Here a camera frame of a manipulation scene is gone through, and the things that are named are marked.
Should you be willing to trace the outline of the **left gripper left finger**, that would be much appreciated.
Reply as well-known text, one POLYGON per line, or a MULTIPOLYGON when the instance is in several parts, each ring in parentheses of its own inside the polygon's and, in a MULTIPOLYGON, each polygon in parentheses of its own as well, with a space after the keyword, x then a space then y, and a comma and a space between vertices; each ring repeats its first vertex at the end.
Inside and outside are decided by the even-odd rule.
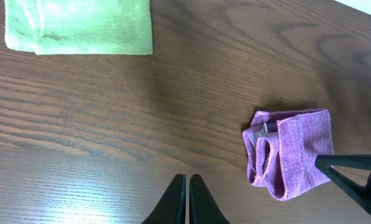
POLYGON ((185 215, 186 175, 176 174, 142 224, 184 224, 185 215))

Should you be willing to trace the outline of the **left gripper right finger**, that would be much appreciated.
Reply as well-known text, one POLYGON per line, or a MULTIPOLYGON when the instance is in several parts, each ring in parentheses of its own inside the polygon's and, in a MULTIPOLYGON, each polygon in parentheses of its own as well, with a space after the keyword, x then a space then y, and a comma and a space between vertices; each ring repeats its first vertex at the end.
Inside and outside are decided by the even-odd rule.
POLYGON ((199 174, 190 178, 190 224, 229 224, 199 174))

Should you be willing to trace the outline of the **large pink cloth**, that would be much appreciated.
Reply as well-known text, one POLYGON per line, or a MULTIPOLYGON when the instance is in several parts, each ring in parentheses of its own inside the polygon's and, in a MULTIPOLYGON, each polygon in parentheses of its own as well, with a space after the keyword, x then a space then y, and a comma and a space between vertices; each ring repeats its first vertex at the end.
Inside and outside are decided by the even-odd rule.
POLYGON ((329 182, 316 166, 319 155, 334 152, 327 109, 257 111, 242 138, 247 180, 286 201, 329 182))

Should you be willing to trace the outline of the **folded green cloth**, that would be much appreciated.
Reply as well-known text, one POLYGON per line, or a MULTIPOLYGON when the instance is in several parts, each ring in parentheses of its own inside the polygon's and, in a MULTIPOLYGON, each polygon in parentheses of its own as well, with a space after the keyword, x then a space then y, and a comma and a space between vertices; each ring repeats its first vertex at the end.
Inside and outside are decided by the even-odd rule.
POLYGON ((149 0, 5 0, 9 49, 37 55, 153 52, 149 0))

